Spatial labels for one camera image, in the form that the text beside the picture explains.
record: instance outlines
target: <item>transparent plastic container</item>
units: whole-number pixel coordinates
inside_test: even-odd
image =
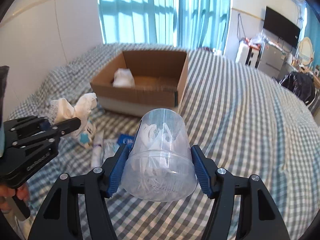
[[[169,109],[155,109],[141,119],[121,184],[131,195],[155,202],[184,199],[196,188],[183,119]]]

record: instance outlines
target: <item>plaid blanket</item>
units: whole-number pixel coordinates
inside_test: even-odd
[[[91,92],[89,81],[121,50],[175,49],[161,45],[107,44],[65,67],[51,71],[41,87],[15,109],[10,119],[44,116],[50,101],[65,97],[72,105]],[[320,135],[311,113],[294,94],[263,73],[205,50],[189,52],[188,80],[180,114],[190,145],[232,174],[258,174],[275,200],[292,240],[307,229],[320,204]],[[98,104],[91,117],[105,138],[133,135],[138,118],[107,112]],[[34,219],[58,176],[90,171],[92,150],[62,138],[59,155],[29,181]],[[213,201],[199,185],[186,199],[153,203],[137,199],[121,186],[106,200],[119,239],[200,239]],[[229,239],[236,234],[239,197],[235,198]],[[79,196],[84,239],[90,239],[84,197]]]

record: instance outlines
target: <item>metal screw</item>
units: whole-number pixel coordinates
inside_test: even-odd
[[[94,169],[93,169],[93,172],[94,173],[100,173],[102,171],[102,168],[101,167],[95,167]]]
[[[219,168],[219,169],[218,169],[218,173],[224,175],[224,174],[227,173],[227,171],[226,171],[226,169],[224,169],[224,168]]]
[[[66,174],[66,173],[62,173],[60,175],[60,179],[66,179],[67,177],[68,177],[68,174]]]
[[[253,175],[251,176],[251,179],[254,180],[254,181],[258,181],[260,178],[259,178],[258,175],[253,174]]]

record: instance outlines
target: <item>cardboard box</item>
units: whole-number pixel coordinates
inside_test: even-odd
[[[113,87],[118,68],[129,68],[135,88]],[[91,81],[99,103],[108,110],[143,116],[155,108],[179,110],[188,76],[185,51],[130,50],[111,60]]]

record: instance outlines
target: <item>checkered bedsheet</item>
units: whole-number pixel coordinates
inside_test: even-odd
[[[91,92],[89,81],[121,50],[174,49],[160,45],[107,44],[65,67],[51,71],[41,87],[10,115],[46,115],[50,101],[65,97],[72,105]],[[190,145],[232,174],[258,174],[275,200],[292,240],[309,226],[320,204],[320,130],[307,107],[256,69],[235,64],[204,50],[190,51],[188,80],[180,114]],[[138,118],[107,112],[98,104],[92,111],[97,130],[105,138],[134,134]],[[29,181],[34,219],[57,177],[90,171],[92,150],[72,138],[62,138],[59,155]],[[107,201],[119,239],[200,239],[213,201],[199,185],[186,199],[153,203],[137,199],[119,187]],[[240,199],[235,198],[229,239],[236,234]],[[79,196],[84,239],[90,238],[84,197]]]

